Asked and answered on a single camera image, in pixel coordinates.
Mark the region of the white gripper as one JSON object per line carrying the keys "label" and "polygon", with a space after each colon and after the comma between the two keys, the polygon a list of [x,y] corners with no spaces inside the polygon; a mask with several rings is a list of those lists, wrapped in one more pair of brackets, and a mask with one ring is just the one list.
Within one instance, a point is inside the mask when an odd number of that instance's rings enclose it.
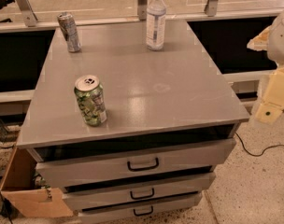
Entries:
{"label": "white gripper", "polygon": [[[247,48],[255,51],[267,50],[270,60],[284,64],[284,9],[270,27],[250,39]],[[260,85],[261,92],[254,118],[262,123],[273,124],[284,110],[284,66],[265,77]]]}

